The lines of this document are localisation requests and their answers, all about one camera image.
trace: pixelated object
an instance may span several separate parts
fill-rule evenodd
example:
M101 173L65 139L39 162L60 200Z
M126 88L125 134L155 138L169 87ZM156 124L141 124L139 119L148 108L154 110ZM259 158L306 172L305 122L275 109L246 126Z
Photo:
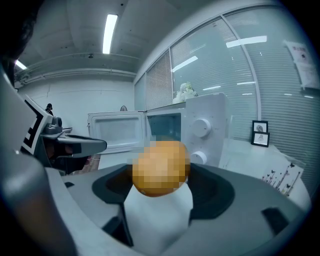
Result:
M154 141L133 160L132 181L148 197L160 197L177 190L190 173L190 157L179 141Z

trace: paper sign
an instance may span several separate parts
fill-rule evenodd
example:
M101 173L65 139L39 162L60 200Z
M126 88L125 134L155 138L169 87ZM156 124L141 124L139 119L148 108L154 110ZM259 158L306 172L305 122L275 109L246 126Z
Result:
M288 47L295 63L305 63L313 65L309 51L304 43L284 41Z
M320 89L320 81L317 68L304 43L284 41L288 47L293 61L296 64L301 79L301 87Z
M320 81L316 67L300 62L296 62L295 64L301 79L301 87L320 89Z

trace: framed picture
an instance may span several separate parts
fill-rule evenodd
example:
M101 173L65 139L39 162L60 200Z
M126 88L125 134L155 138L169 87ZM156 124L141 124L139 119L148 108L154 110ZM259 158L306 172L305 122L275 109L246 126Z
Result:
M269 132L254 131L252 132L251 144L261 147L269 147L269 138Z
M253 132L267 133L268 121L252 121L252 134Z

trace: white appliance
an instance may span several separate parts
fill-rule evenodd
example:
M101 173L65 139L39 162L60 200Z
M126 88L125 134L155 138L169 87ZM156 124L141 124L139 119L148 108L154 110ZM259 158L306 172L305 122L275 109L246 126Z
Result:
M89 134L107 142L102 154L129 152L170 137L187 147L192 163L218 167L230 137L230 103L223 93L147 111L88 114Z

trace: wall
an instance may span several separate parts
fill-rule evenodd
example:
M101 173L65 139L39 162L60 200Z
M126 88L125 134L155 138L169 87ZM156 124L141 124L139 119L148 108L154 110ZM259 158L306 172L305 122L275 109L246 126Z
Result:
M65 77L48 79L19 89L42 108L52 104L53 114L62 118L64 128L89 136L87 119L89 113L120 111L125 105L128 111L135 110L135 93L131 78L105 76Z
M139 69L133 81L133 84L136 84L143 73L147 71L150 65L166 49L168 49L169 46L171 46L183 35L198 27L200 24L205 23L218 15L232 12L236 9L261 4L279 4L279 2L276 0L214 0L210 4L196 11L194 14L184 19L170 33L168 33L150 52L150 54L140 62Z

